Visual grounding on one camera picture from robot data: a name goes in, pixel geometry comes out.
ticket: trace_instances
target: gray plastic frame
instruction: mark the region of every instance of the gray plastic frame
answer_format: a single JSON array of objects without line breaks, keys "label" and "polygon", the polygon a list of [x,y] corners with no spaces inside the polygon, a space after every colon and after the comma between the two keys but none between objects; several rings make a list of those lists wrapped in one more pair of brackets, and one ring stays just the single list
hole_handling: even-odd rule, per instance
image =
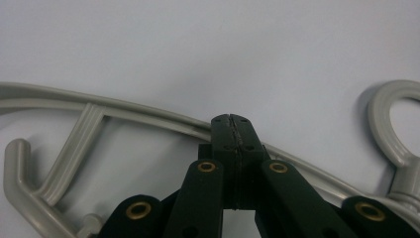
[{"label": "gray plastic frame", "polygon": [[[400,89],[413,88],[413,85],[416,89],[414,91],[410,90],[411,94],[409,95],[406,95],[403,89]],[[400,97],[411,97],[420,100],[419,88],[419,83],[413,81],[399,80],[388,83],[378,91],[369,106],[370,125],[378,143],[387,155],[386,148],[389,145],[386,143],[381,144],[381,141],[389,137],[396,138],[396,136],[392,134],[390,136],[381,136],[381,132],[389,132],[389,130],[393,132],[393,130],[390,127],[389,117],[385,117],[384,121],[377,121],[377,118],[381,117],[380,115],[389,114],[389,108],[382,107],[380,103],[383,100],[391,103]],[[399,96],[394,97],[392,96],[393,93],[399,93]],[[81,111],[81,115],[50,173],[39,187],[34,187],[27,177],[28,160],[31,159],[30,144],[24,139],[16,139],[10,142],[6,148],[4,165],[5,194],[10,203],[43,237],[84,238],[98,233],[101,229],[102,221],[98,215],[85,215],[83,226],[76,228],[54,206],[68,189],[82,160],[85,158],[86,152],[100,130],[104,116],[149,124],[210,141],[210,124],[179,114],[111,98],[55,88],[21,83],[0,83],[0,115],[36,108]],[[264,144],[273,159],[284,160],[294,164],[326,200],[334,204],[340,204],[341,201],[350,196],[367,196],[387,205],[417,231],[420,231],[420,216],[417,213],[417,209],[415,209],[418,207],[416,203],[419,197],[418,187],[415,189],[414,195],[403,193],[403,197],[408,196],[410,199],[394,200],[392,196],[387,198],[364,194],[344,181],[311,166],[303,160],[274,146]],[[405,162],[407,161],[406,159],[406,157],[403,157],[402,160]],[[400,167],[410,168],[411,163]],[[418,178],[405,176],[403,179],[404,184],[414,184],[416,186],[418,184]]]},{"label": "gray plastic frame", "polygon": [[392,129],[389,115],[392,103],[401,98],[420,101],[420,83],[398,80],[382,86],[369,104],[368,120],[377,144],[396,166],[388,197],[419,213],[420,158],[411,153],[398,139]]}]

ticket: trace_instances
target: white surface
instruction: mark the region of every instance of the white surface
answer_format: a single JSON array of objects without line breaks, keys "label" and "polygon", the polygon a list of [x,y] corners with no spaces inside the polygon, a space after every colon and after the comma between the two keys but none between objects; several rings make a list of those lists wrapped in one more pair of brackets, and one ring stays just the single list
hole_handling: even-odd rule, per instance
[{"label": "white surface", "polygon": [[[415,0],[2,1],[0,80],[205,121],[236,113],[263,141],[385,194],[393,167],[371,138],[366,106],[386,81],[420,81],[419,23]],[[0,151],[15,138],[29,140],[39,182],[76,118],[60,111],[1,116]],[[395,103],[391,118],[420,155],[418,103]],[[198,143],[112,120],[58,208],[79,224],[90,212],[106,218],[130,195],[162,199],[180,187]],[[251,213],[228,213],[225,237],[259,236]],[[3,190],[0,214],[0,237],[37,237]]]}]

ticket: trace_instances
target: black plastic part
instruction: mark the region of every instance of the black plastic part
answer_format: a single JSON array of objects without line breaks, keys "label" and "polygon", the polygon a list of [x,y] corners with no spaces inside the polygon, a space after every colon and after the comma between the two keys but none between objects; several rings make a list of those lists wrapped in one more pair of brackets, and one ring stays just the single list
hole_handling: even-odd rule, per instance
[{"label": "black plastic part", "polygon": [[201,146],[200,157],[209,157],[225,168],[224,208],[256,209],[259,165],[267,160],[252,123],[238,115],[221,115],[211,121],[211,147]]},{"label": "black plastic part", "polygon": [[297,169],[280,161],[262,163],[265,197],[286,237],[356,238]]},{"label": "black plastic part", "polygon": [[380,202],[362,196],[344,200],[340,214],[361,238],[419,238],[420,235]]},{"label": "black plastic part", "polygon": [[256,211],[256,225],[262,238],[287,237],[277,217],[271,211]]},{"label": "black plastic part", "polygon": [[[145,202],[150,205],[150,212],[143,218],[132,219],[127,215],[127,210],[133,204],[139,204],[138,207],[130,209],[133,214],[140,214],[145,209],[139,202]],[[98,238],[156,238],[158,237],[161,223],[159,218],[161,216],[162,207],[154,197],[146,195],[132,196],[121,202],[111,216],[108,218],[105,225],[102,227]]]},{"label": "black plastic part", "polygon": [[[324,201],[293,165],[269,158],[248,119],[221,115],[211,125],[182,188],[162,202],[126,199],[98,238],[219,238],[223,208],[255,210],[262,238],[420,238],[375,200],[348,198],[341,209]],[[139,202],[150,210],[136,218]]]},{"label": "black plastic part", "polygon": [[163,238],[217,238],[222,234],[223,166],[213,160],[191,164]]}]

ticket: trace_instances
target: brass insert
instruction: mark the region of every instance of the brass insert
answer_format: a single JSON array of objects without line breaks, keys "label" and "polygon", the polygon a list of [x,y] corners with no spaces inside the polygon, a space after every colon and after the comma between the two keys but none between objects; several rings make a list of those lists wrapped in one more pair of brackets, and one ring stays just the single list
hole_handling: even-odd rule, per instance
[{"label": "brass insert", "polygon": [[372,221],[383,221],[386,217],[383,211],[364,201],[358,202],[355,208],[360,215]]},{"label": "brass insert", "polygon": [[216,166],[210,162],[203,162],[198,165],[198,170],[200,172],[209,173],[216,170]]},{"label": "brass insert", "polygon": [[287,166],[282,163],[271,163],[269,168],[276,173],[286,173]]},{"label": "brass insert", "polygon": [[145,218],[151,213],[152,207],[145,201],[138,201],[129,206],[126,210],[126,215],[132,220]]}]

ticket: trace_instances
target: gray plastic rod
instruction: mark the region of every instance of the gray plastic rod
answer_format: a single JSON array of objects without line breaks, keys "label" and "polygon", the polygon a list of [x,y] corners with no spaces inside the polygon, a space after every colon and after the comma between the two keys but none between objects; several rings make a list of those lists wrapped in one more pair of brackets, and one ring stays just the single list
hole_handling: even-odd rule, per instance
[{"label": "gray plastic rod", "polygon": [[60,212],[35,195],[28,182],[28,159],[31,147],[23,139],[9,143],[5,153],[4,191],[18,211],[44,237],[74,238],[76,229]]},{"label": "gray plastic rod", "polygon": [[[92,122],[94,123],[92,125],[97,125],[96,123],[100,121],[99,118],[102,116],[109,116],[153,125],[185,135],[193,136],[205,141],[210,141],[209,123],[179,114],[111,98],[97,97],[55,88],[20,83],[0,83],[0,115],[19,110],[36,108],[76,111],[84,110],[86,112],[88,109],[85,108],[89,107],[86,107],[86,104],[89,103],[95,104],[95,107],[97,106],[98,108],[101,108],[101,113],[97,114],[96,116],[86,116],[86,118],[93,119]],[[84,117],[85,116],[82,115],[79,121],[85,120],[83,119]],[[88,129],[81,129],[80,131],[85,131],[87,133],[86,135],[91,135],[91,139],[95,134],[95,130],[90,131]],[[72,138],[74,139],[78,137],[70,135],[67,143],[69,143],[68,141],[72,141]],[[82,136],[80,139],[85,140],[87,144],[91,143],[91,139],[83,139]],[[19,154],[19,148],[16,147],[16,143],[16,141],[11,142],[11,145],[8,146],[8,150],[16,151],[15,154]],[[19,140],[19,144],[28,144],[28,148],[26,150],[29,154],[29,143],[25,142],[24,140]],[[270,146],[268,144],[265,144],[265,146],[273,159],[285,160],[294,164],[302,173],[302,175],[305,176],[305,178],[315,187],[315,189],[317,189],[317,191],[323,195],[326,200],[334,204],[340,205],[340,203],[349,196],[368,196],[367,194],[364,194],[363,192],[350,186],[346,182],[339,180],[338,178],[335,178],[323,172],[322,170],[317,169],[316,167],[282,151],[281,149]],[[68,164],[72,165],[71,167],[76,170],[79,165],[79,161],[73,162],[72,160],[82,160],[83,158],[82,155],[65,157],[67,159],[62,159],[60,162],[56,162],[53,167],[66,168],[65,164]],[[67,224],[67,221],[60,215],[59,211],[50,206],[57,203],[57,201],[61,198],[66,190],[66,186],[65,189],[57,188],[61,184],[69,184],[72,180],[72,177],[74,176],[74,171],[65,177],[61,177],[59,175],[60,173],[54,172],[53,169],[49,173],[49,178],[45,181],[45,183],[43,183],[42,189],[27,189],[26,185],[21,186],[19,184],[19,182],[26,184],[27,182],[25,180],[21,180],[19,182],[13,181],[13,178],[19,175],[22,171],[19,171],[16,167],[13,167],[13,162],[11,161],[17,160],[15,157],[6,156],[5,171],[7,171],[8,174],[7,177],[5,174],[4,179],[5,193],[15,208],[37,229],[37,231],[42,236],[84,238],[88,237],[89,234],[95,234],[95,232],[97,233],[100,230],[101,223],[99,217],[94,214],[89,214],[84,218],[84,226],[77,233],[75,233],[73,228],[68,228],[71,227],[71,225]],[[420,218],[417,216],[417,214],[413,213],[411,210],[407,209],[394,200],[381,197],[381,202],[393,209],[402,218],[407,220],[417,231],[420,231]],[[56,229],[49,229],[51,224]]]},{"label": "gray plastic rod", "polygon": [[420,83],[398,80],[382,86],[370,101],[368,119],[377,144],[397,166],[388,196],[418,213],[420,211],[420,158],[412,154],[398,139],[392,129],[389,115],[392,103],[401,98],[420,101]]},{"label": "gray plastic rod", "polygon": [[56,205],[68,189],[99,131],[104,110],[104,107],[86,104],[50,173],[37,191],[37,194],[50,206]]}]

